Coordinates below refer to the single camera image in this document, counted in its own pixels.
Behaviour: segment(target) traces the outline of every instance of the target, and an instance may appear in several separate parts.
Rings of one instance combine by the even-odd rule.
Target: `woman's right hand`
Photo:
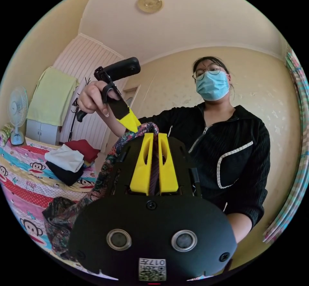
[[[105,117],[108,117],[108,108],[106,104],[103,104],[101,96],[101,92],[105,86],[107,86],[107,83],[104,81],[93,81],[86,85],[77,99],[80,110],[86,113],[100,111]],[[113,90],[108,92],[108,96],[119,100],[119,97]]]

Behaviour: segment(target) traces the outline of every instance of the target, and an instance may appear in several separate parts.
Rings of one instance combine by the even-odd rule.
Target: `fan grille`
[[[20,127],[24,124],[28,113],[28,98],[25,88],[17,87],[14,89],[10,96],[7,111],[14,126]]]

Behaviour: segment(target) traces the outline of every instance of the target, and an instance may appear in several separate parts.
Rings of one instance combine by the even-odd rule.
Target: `bed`
[[[49,203],[59,196],[77,202],[96,181],[94,165],[85,168],[83,176],[72,186],[59,181],[44,158],[46,152],[57,148],[29,138],[25,138],[22,146],[13,146],[8,140],[4,147],[0,147],[0,183],[13,214],[37,245],[58,260],[93,274],[78,263],[58,258],[46,235],[42,211]],[[103,274],[99,276],[113,279]]]

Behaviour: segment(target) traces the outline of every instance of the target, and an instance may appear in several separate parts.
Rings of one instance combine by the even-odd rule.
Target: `blue surgical mask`
[[[229,92],[229,82],[226,73],[220,71],[218,74],[213,75],[209,71],[206,71],[204,75],[200,75],[196,79],[196,92],[199,93],[204,100],[208,101],[215,101],[223,98]]]

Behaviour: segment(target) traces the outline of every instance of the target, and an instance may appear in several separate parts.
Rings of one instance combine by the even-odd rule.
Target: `door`
[[[46,144],[56,144],[58,126],[41,123],[40,142]]]
[[[41,129],[41,122],[34,120],[27,120],[26,137],[32,140],[40,141],[40,129]]]

